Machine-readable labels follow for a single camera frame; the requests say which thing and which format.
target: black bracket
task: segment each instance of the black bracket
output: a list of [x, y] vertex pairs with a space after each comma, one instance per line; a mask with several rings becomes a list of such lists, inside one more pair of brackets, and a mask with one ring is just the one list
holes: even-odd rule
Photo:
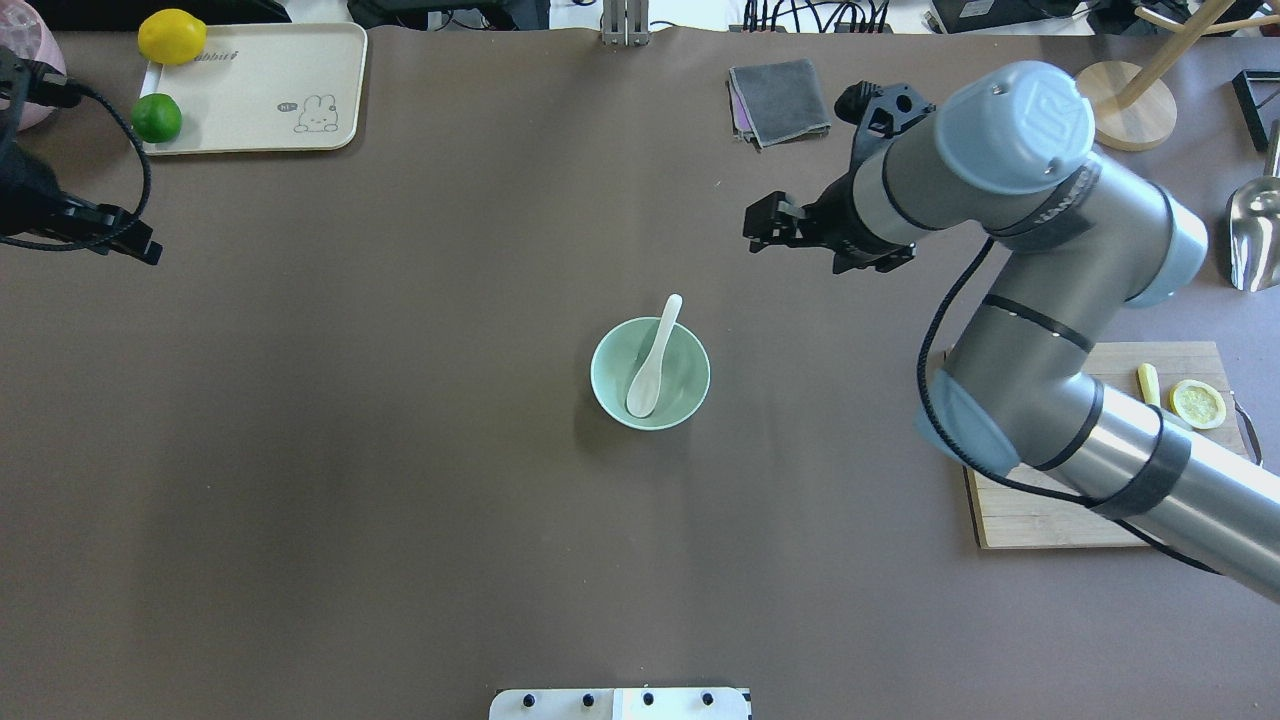
[[1253, 95], [1254, 82], [1280, 83], [1280, 72], [1276, 70], [1240, 70], [1240, 74], [1231, 79], [1231, 88], [1235, 90], [1235, 99], [1240, 102], [1240, 111], [1244, 113], [1244, 126], [1249, 128], [1249, 140], [1258, 152], [1267, 150], [1267, 128], [1262, 123], [1262, 114], [1258, 111], [1263, 105], [1275, 99], [1272, 92], [1261, 102]]
[[873, 268], [887, 273], [915, 258], [915, 245], [901, 246], [876, 237], [852, 204], [858, 168], [899, 135], [911, 129], [934, 105], [908, 85], [852, 85], [836, 100], [836, 117], [858, 126], [850, 150], [849, 173], [822, 196], [800, 206], [777, 190], [753, 202], [742, 218], [742, 236], [751, 252], [771, 245], [826, 247], [835, 252], [832, 272]]

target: wooden cutting board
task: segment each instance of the wooden cutting board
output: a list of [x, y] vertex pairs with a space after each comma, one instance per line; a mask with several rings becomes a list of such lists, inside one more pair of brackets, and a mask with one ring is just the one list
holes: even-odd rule
[[[1084, 363], [1084, 372], [1108, 386], [1142, 400], [1138, 389], [1138, 365], [1151, 363], [1160, 373], [1160, 400], [1169, 406], [1169, 388], [1184, 379], [1213, 386], [1222, 393], [1228, 420], [1207, 438], [1248, 457], [1244, 438], [1231, 410], [1231, 387], [1215, 342], [1102, 342]], [[1124, 547], [1144, 544], [1114, 523], [1069, 502], [1034, 496], [998, 486], [968, 466], [964, 468], [969, 487], [978, 544], [992, 550], [1033, 550], [1061, 547]], [[1009, 474], [1014, 480], [1066, 491], [1064, 486], [1027, 465]]]

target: gray cloth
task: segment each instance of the gray cloth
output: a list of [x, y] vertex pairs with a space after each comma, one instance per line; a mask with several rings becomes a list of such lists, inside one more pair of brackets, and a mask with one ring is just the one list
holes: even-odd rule
[[730, 68], [728, 77], [760, 147], [831, 129], [818, 70], [808, 59]]

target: white spoon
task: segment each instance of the white spoon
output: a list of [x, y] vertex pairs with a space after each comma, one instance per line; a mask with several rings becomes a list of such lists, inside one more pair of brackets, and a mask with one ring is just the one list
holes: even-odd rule
[[648, 418], [658, 405], [658, 392], [662, 391], [662, 356], [667, 352], [671, 329], [676, 327], [676, 315], [684, 304], [685, 299], [675, 293], [667, 299], [662, 319], [658, 320], [658, 337], [653, 338], [649, 356], [631, 380], [631, 389], [627, 391], [627, 413], [635, 418]]

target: yellow lemon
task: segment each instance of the yellow lemon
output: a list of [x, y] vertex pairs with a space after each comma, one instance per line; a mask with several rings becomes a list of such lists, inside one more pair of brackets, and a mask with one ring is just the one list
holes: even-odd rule
[[169, 8], [142, 20], [138, 51], [152, 63], [180, 65], [205, 49], [205, 23], [187, 10]]
[[1197, 430], [1211, 430], [1226, 421], [1222, 393], [1199, 380], [1181, 380], [1169, 391], [1169, 409]]

